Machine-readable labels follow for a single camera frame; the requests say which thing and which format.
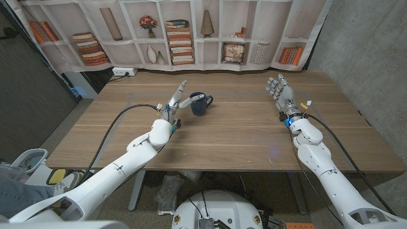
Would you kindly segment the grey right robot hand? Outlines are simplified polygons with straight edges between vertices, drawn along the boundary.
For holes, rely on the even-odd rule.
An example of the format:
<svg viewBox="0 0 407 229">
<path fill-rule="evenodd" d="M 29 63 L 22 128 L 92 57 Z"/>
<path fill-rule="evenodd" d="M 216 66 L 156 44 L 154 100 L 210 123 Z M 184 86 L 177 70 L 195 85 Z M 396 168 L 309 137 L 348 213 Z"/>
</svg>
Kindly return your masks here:
<svg viewBox="0 0 407 229">
<path fill-rule="evenodd" d="M 288 85 L 282 74 L 278 74 L 278 79 L 269 78 L 266 91 L 273 97 L 275 105 L 285 120 L 292 124 L 301 119 L 302 114 L 296 105 L 293 89 Z"/>
</svg>

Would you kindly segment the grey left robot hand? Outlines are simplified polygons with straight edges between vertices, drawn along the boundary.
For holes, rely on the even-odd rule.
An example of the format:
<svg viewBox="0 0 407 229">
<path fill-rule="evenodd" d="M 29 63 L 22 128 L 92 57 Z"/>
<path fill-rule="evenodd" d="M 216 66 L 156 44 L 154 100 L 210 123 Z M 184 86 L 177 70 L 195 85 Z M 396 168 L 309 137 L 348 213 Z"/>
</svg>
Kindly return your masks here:
<svg viewBox="0 0 407 229">
<path fill-rule="evenodd" d="M 172 97 L 167 101 L 165 107 L 160 111 L 160 119 L 163 119 L 169 123 L 173 123 L 176 111 L 178 109 L 187 108 L 189 105 L 192 104 L 192 102 L 195 102 L 195 99 L 191 99 L 190 97 L 181 102 L 181 99 L 183 97 L 183 90 L 187 82 L 187 80 L 184 80 L 179 85 Z"/>
</svg>

